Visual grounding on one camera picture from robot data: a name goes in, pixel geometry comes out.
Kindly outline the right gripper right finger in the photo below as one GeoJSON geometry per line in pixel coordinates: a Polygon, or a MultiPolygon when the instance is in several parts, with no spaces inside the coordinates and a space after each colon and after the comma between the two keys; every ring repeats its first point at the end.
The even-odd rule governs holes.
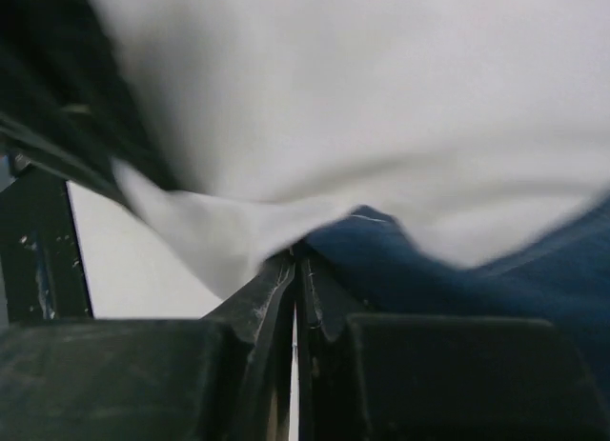
{"type": "Polygon", "coordinates": [[[320,257],[304,257],[298,269],[299,438],[375,440],[376,351],[358,324],[370,312],[320,257]]]}

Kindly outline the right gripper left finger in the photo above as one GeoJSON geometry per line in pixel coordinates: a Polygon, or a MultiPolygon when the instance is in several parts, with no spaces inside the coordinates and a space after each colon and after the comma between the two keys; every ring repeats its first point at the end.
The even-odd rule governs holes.
{"type": "Polygon", "coordinates": [[[295,259],[284,251],[204,319],[223,329],[210,440],[286,440],[289,435],[295,259]]]}

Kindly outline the dark blue embroidered pillowcase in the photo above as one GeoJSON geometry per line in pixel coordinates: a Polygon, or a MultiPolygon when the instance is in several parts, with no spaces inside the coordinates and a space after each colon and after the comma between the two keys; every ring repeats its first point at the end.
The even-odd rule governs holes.
{"type": "Polygon", "coordinates": [[[389,312],[548,320],[577,345],[609,394],[609,201],[533,244],[474,269],[418,251],[369,207],[306,238],[355,297],[389,312]]]}

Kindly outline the white pillow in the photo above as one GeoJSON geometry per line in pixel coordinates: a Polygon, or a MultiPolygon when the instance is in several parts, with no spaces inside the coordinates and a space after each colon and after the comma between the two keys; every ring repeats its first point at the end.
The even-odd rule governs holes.
{"type": "Polygon", "coordinates": [[[221,297],[360,205],[460,267],[609,188],[609,0],[91,0],[178,184],[135,212],[221,297]]]}

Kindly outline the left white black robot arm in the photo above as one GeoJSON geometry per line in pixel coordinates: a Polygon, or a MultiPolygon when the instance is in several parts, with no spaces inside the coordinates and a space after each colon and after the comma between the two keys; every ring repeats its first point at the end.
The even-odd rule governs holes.
{"type": "Polygon", "coordinates": [[[113,160],[178,187],[90,0],[1,0],[1,134],[35,166],[120,204],[113,160]]]}

